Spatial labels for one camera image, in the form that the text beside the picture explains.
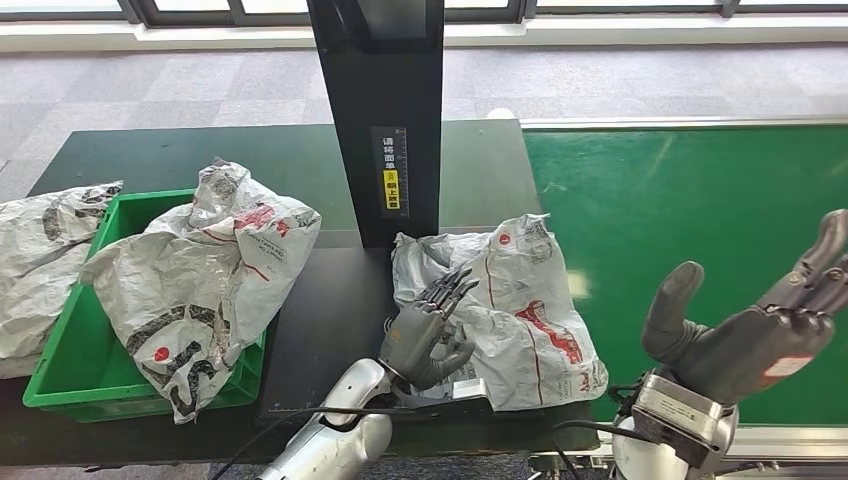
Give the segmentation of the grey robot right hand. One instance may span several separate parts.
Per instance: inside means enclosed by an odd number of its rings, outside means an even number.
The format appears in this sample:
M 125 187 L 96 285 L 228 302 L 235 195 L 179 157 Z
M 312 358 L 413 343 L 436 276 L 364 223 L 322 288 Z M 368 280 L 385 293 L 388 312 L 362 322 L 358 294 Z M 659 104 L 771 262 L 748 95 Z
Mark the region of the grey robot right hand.
M 815 358 L 847 307 L 847 212 L 826 214 L 815 243 L 758 301 L 715 327 L 690 321 L 686 309 L 704 279 L 686 261 L 658 287 L 641 345 L 683 387 L 734 406 Z

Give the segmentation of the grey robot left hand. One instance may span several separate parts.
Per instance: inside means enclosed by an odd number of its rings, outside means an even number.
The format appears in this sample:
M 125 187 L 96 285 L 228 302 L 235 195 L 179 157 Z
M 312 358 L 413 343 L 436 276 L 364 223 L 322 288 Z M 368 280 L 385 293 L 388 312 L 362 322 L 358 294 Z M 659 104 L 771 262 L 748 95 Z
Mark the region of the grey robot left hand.
M 477 279 L 468 278 L 471 272 L 464 268 L 433 281 L 389 323 L 378 360 L 418 390 L 435 386 L 472 357 L 475 343 L 467 339 L 456 342 L 445 357 L 432 357 L 448 319 L 465 295 L 479 284 Z

